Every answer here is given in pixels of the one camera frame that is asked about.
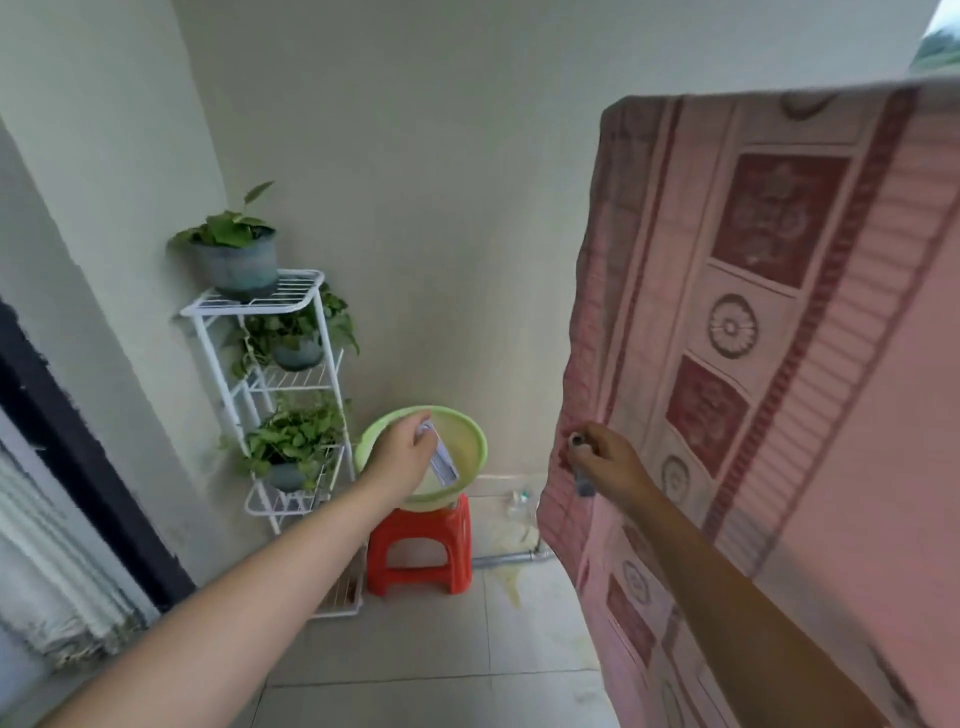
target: black door frame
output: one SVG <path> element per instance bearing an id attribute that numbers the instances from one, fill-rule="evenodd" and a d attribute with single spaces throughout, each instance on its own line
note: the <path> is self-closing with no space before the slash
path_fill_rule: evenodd
<path id="1" fill-rule="evenodd" d="M 2 300 L 0 406 L 161 613 L 195 591 Z"/>

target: hand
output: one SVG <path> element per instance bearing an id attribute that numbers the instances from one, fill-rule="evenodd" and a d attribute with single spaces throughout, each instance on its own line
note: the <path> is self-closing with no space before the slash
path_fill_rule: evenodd
<path id="1" fill-rule="evenodd" d="M 574 431 L 584 435 L 590 447 L 568 447 L 567 462 L 621 510 L 628 509 L 644 488 L 656 487 L 623 435 L 599 423 L 584 423 Z"/>
<path id="2" fill-rule="evenodd" d="M 429 419 L 430 411 L 422 410 L 391 423 L 376 438 L 364 475 L 396 489 L 401 497 L 417 490 L 437 449 L 434 430 L 417 434 L 417 428 Z"/>

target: gray flower pot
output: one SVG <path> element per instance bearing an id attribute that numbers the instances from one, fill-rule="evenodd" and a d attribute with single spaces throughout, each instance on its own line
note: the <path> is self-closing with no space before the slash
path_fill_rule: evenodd
<path id="1" fill-rule="evenodd" d="M 310 336 L 301 336 L 298 340 L 300 347 L 292 349 L 283 343 L 283 339 L 274 339 L 270 344 L 270 354 L 277 366 L 287 372 L 302 372 L 320 364 L 324 358 L 324 347 L 320 343 L 320 332 L 314 331 Z"/>
<path id="2" fill-rule="evenodd" d="M 210 284 L 227 298 L 246 303 L 276 290 L 275 236 L 271 232 L 246 248 L 194 243 L 193 249 Z"/>
<path id="3" fill-rule="evenodd" d="M 271 465 L 267 471 L 267 482 L 282 493 L 295 493 L 306 487 L 306 475 L 300 472 L 297 463 Z"/>

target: pipe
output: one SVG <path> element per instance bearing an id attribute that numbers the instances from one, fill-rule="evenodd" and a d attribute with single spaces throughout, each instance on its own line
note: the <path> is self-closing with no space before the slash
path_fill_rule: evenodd
<path id="1" fill-rule="evenodd" d="M 537 539 L 537 545 L 529 551 L 515 551 L 498 556 L 477 556 L 473 559 L 473 567 L 475 569 L 492 569 L 508 564 L 530 564 L 549 561 L 554 558 L 556 558 L 556 554 L 554 554 L 553 549 L 545 544 L 543 539 Z"/>

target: wire shelf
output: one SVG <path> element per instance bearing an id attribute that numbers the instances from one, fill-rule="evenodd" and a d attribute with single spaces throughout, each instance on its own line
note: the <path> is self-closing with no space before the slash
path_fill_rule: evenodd
<path id="1" fill-rule="evenodd" d="M 329 619 L 331 617 L 352 617 L 359 614 L 363 605 L 363 585 L 366 572 L 367 555 L 365 549 L 357 551 L 353 560 L 337 582 L 330 587 L 324 601 L 320 603 L 311 619 Z"/>
<path id="2" fill-rule="evenodd" d="M 292 313 L 310 303 L 314 291 L 324 282 L 320 271 L 281 269 L 276 291 L 267 298 L 240 303 L 208 288 L 196 301 L 184 308 L 181 316 L 257 316 Z"/>
<path id="3" fill-rule="evenodd" d="M 340 474 L 340 466 L 344 461 L 345 446 L 331 445 L 327 449 L 337 450 L 333 470 L 331 472 L 329 467 L 324 464 L 320 474 L 317 475 L 316 487 L 312 491 L 282 493 L 266 480 L 255 477 L 253 486 L 247 494 L 247 502 L 244 504 L 247 513 L 251 516 L 270 518 L 276 524 L 275 529 L 278 532 L 279 526 L 285 518 L 306 516 L 318 505 L 330 500 L 336 487 L 337 476 Z"/>
<path id="4" fill-rule="evenodd" d="M 336 355 L 336 367 L 334 368 L 335 376 L 340 373 L 340 362 L 343 360 L 343 358 L 344 350 L 340 349 Z M 311 389 L 330 389 L 332 386 L 329 380 L 325 377 L 325 361 L 322 361 L 313 369 L 305 369 L 302 372 L 287 372 L 285 369 L 280 369 L 276 364 L 271 364 L 270 366 L 264 368 L 262 381 L 256 376 L 255 372 L 248 373 L 247 377 L 249 377 L 251 374 L 253 374 L 253 378 L 250 380 L 251 392 L 282 392 Z"/>

